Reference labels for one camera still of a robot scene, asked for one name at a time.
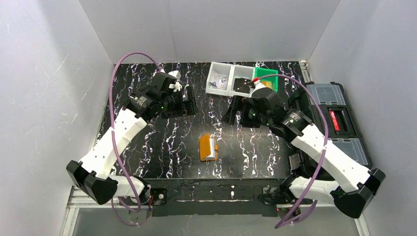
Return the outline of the black credit card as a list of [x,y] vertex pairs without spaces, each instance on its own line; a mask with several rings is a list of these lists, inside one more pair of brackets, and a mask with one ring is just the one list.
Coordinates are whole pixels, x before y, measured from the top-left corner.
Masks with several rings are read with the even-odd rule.
[[233,91],[235,92],[242,92],[242,93],[249,93],[249,90],[245,90],[243,88],[243,82],[245,78],[235,78],[234,85],[233,85]]
[[254,83],[251,79],[244,79],[243,88],[245,90],[251,90],[254,88]]

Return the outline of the orange leather card holder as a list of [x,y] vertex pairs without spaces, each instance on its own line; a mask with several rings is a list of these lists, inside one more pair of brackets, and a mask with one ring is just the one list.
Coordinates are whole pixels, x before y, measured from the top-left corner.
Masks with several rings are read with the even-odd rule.
[[210,134],[205,134],[199,138],[199,155],[201,161],[215,161],[218,159],[217,140]]

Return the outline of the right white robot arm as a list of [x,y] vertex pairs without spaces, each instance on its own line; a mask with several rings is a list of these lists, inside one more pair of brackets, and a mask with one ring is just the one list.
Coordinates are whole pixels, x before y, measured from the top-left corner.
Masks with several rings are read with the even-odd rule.
[[317,200],[336,206],[348,217],[359,218],[377,194],[385,173],[353,160],[332,143],[327,129],[320,130],[302,110],[285,108],[272,89],[260,82],[254,82],[253,87],[248,97],[233,96],[223,121],[234,124],[240,112],[242,127],[266,126],[317,164],[310,177],[296,171],[268,196],[287,202]]

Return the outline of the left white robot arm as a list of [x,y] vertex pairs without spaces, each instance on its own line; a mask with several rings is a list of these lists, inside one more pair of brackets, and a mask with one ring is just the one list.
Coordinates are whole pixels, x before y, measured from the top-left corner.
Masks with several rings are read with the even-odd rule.
[[97,204],[114,197],[136,197],[142,203],[151,199],[150,185],[140,177],[111,174],[117,161],[132,139],[156,117],[175,118],[195,115],[193,88],[181,81],[178,70],[157,72],[151,83],[139,87],[124,102],[122,109],[98,143],[79,161],[70,161],[66,170],[74,184]]

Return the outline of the photo cards in bin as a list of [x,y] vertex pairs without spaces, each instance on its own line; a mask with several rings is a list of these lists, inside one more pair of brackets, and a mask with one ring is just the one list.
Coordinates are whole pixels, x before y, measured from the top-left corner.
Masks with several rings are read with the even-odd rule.
[[226,90],[228,86],[228,77],[225,75],[213,74],[209,79],[209,83],[216,89]]

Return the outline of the middle grey plastic bin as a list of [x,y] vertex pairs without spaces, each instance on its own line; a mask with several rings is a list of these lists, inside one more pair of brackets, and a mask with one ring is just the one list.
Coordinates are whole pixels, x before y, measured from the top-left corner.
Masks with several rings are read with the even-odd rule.
[[243,65],[233,65],[230,76],[229,96],[234,95],[248,97],[252,92],[249,83],[254,78],[255,68]]

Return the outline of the grey plastic bin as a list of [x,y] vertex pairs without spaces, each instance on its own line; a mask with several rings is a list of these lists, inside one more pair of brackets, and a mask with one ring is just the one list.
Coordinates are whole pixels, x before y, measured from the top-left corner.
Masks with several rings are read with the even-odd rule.
[[229,96],[231,91],[233,65],[212,62],[206,82],[206,93]]
[[255,68],[243,65],[233,65],[230,76],[229,96],[234,95],[248,97],[252,92],[249,83],[254,78]]

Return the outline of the left grey plastic bin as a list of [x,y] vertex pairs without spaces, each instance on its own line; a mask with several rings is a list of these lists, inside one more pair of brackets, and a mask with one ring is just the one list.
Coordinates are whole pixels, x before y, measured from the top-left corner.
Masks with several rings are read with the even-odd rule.
[[206,93],[229,96],[231,91],[233,65],[212,62],[206,82]]

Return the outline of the black plastic toolbox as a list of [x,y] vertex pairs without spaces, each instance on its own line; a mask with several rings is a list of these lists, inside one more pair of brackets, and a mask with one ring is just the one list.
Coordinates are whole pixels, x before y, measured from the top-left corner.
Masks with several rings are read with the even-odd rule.
[[[308,82],[306,88],[318,102],[328,124],[332,143],[359,164],[372,169],[373,163],[362,143],[357,122],[346,99],[343,86],[336,82],[316,84]],[[298,109],[307,115],[324,132],[318,109],[304,89],[298,88],[288,99],[290,108]]]

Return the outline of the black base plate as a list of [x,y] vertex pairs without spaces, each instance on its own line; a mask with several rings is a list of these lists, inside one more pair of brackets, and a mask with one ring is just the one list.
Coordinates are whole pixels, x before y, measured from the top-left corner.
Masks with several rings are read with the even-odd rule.
[[277,217],[294,200],[279,195],[276,178],[148,178],[154,217],[175,215],[261,215]]

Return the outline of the aluminium frame rail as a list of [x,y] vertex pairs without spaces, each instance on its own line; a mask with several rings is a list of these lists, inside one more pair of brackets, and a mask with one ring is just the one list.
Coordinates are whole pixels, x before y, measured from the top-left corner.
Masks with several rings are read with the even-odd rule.
[[364,217],[351,219],[336,207],[318,203],[301,223],[275,224],[289,205],[267,206],[255,199],[184,200],[175,191],[166,205],[154,203],[130,212],[118,199],[98,205],[74,188],[68,200],[63,236],[368,236]]

